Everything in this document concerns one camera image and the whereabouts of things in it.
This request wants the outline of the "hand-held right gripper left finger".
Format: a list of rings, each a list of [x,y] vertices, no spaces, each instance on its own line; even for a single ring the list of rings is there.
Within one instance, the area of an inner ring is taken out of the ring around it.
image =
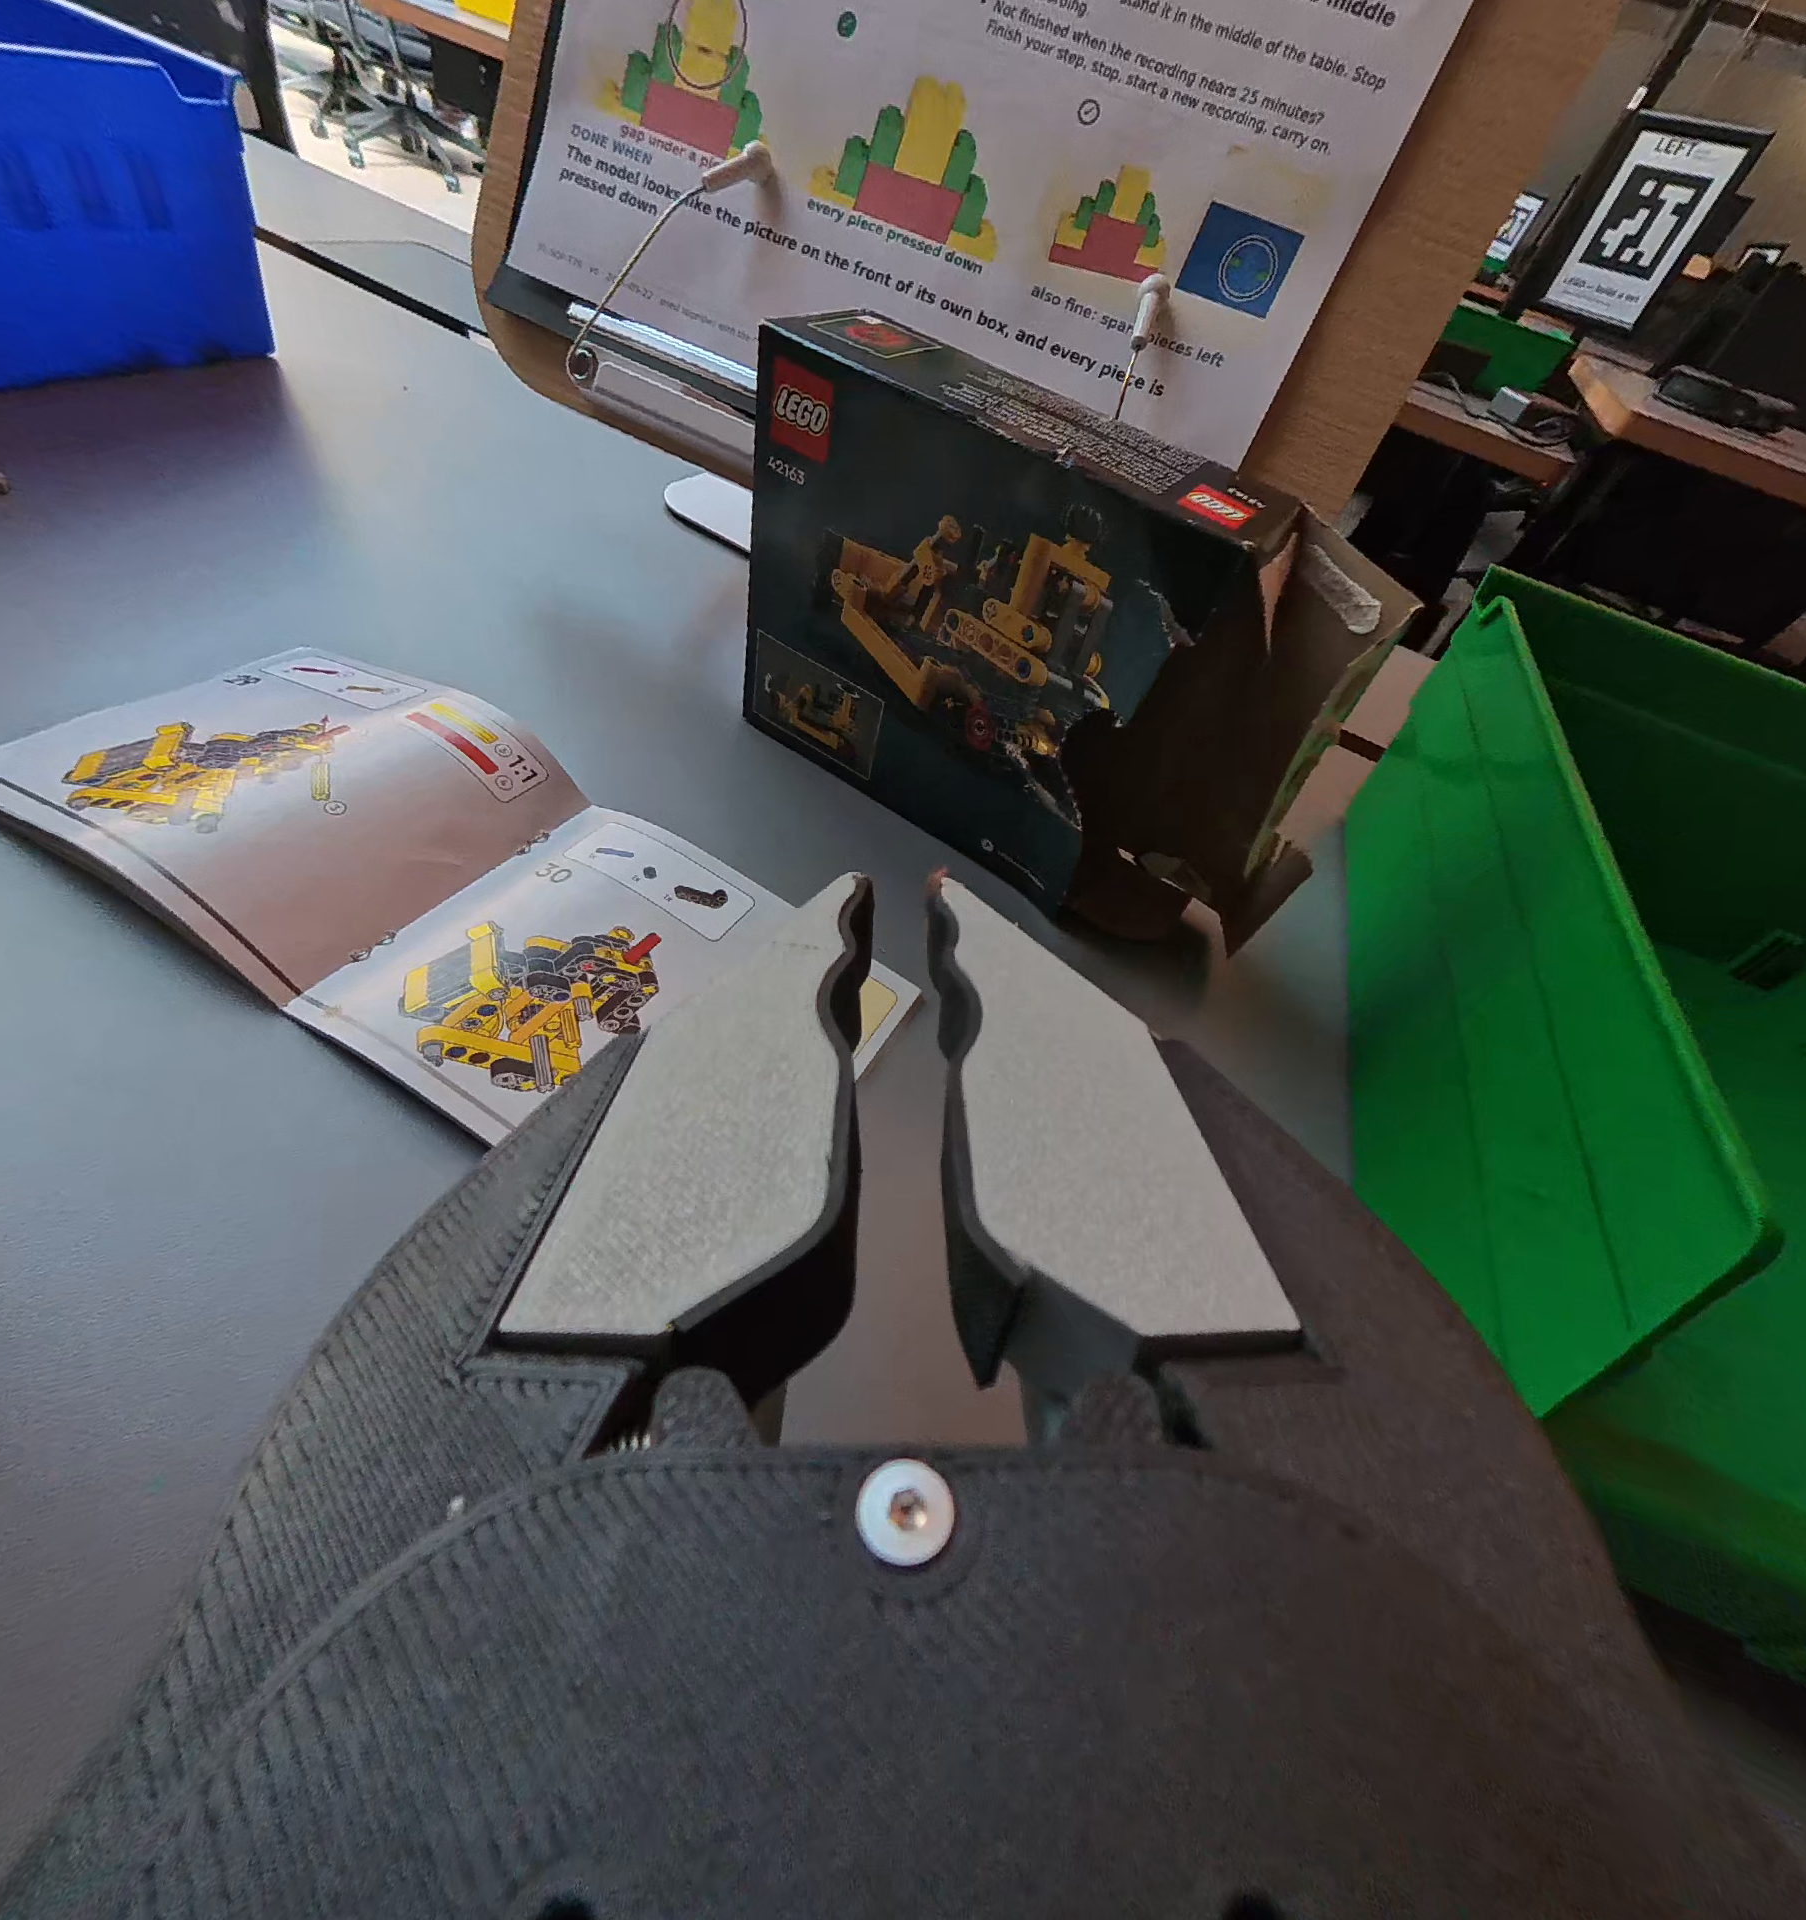
[[[510,1268],[491,1347],[777,1396],[855,1294],[874,886],[843,873],[630,1048]]]

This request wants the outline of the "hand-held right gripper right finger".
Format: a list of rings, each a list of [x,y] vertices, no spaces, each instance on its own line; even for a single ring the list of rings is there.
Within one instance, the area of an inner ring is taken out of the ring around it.
[[[1048,1443],[1106,1376],[1291,1360],[1306,1321],[1145,1019],[931,879],[948,1294],[977,1384]]]

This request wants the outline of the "lego instruction booklet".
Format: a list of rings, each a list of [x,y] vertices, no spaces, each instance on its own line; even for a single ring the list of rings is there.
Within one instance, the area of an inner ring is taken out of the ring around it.
[[[485,1144],[799,919],[482,697],[312,647],[0,741],[0,822]]]

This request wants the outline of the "dark lego set box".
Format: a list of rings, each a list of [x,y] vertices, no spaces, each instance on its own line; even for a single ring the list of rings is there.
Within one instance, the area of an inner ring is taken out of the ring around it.
[[[1249,946],[1415,612],[1308,503],[911,324],[761,324],[744,718],[1053,919]]]

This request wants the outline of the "green plastic bin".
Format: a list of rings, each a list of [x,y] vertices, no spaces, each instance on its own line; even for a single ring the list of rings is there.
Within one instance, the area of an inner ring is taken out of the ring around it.
[[[1806,686],[1491,568],[1346,811],[1354,1187],[1806,1688]]]

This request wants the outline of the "small green background bin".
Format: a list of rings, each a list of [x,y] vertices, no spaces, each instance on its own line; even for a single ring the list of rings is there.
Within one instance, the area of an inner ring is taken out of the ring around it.
[[[1471,397],[1500,390],[1542,394],[1576,351],[1558,324],[1510,322],[1500,309],[1460,300],[1439,337],[1439,360]]]

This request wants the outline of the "wooden background desk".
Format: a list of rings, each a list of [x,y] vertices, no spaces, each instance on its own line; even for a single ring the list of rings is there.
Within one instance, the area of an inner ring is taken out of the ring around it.
[[[1658,381],[1647,372],[1601,351],[1576,351],[1568,364],[1568,379],[1579,394],[1582,415],[1598,430],[1601,448],[1622,445],[1655,452],[1806,510],[1804,430],[1753,436],[1688,415],[1658,397]],[[1392,427],[1495,472],[1518,473],[1539,488],[1558,486],[1576,466],[1571,451],[1530,445],[1504,424],[1491,419],[1485,404],[1467,404],[1431,381],[1409,384]]]

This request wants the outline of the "dark desk device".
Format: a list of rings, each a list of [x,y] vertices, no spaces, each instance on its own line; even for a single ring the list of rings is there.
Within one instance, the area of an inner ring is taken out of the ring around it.
[[[1795,403],[1691,364],[1667,370],[1655,384],[1655,397],[1696,419],[1758,437],[1774,437],[1798,419]]]

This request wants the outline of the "printed instruction sheet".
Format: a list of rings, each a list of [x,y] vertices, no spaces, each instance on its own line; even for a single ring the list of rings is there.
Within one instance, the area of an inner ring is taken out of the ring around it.
[[[1467,2],[567,2],[506,264],[732,364],[783,315],[919,324],[1238,463]]]

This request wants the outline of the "wooden document stand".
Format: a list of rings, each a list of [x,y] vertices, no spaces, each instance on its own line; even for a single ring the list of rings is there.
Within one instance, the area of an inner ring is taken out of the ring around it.
[[[667,506],[747,552],[756,337],[755,357],[732,364],[606,314],[591,339],[598,375],[577,390],[563,372],[574,306],[561,314],[557,288],[506,264],[561,9],[518,2],[510,24],[473,223],[473,287],[488,339],[533,390],[709,472],[698,510],[680,503],[683,482],[667,486]],[[1522,187],[1606,47],[1616,14],[1616,2],[1470,2],[1249,451],[1238,463],[1205,458],[1272,482],[1324,518],[1342,512],[1464,299],[1491,218],[1509,211]]]

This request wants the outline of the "black framed printed tag sign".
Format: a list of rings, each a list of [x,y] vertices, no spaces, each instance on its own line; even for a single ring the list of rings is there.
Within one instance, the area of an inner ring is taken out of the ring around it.
[[[1632,333],[1774,138],[1774,127],[1631,111],[1568,200],[1561,233],[1542,245],[1519,305]]]

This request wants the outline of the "office chair with wheels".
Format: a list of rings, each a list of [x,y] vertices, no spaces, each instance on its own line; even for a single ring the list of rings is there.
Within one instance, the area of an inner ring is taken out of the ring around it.
[[[424,30],[367,2],[267,2],[267,30],[294,127],[340,142],[351,170],[388,142],[452,196],[482,175],[479,121],[434,99]]]

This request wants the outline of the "blue plastic bin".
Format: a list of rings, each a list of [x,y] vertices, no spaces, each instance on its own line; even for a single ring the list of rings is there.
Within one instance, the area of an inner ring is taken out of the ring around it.
[[[267,357],[257,2],[0,2],[0,390]]]

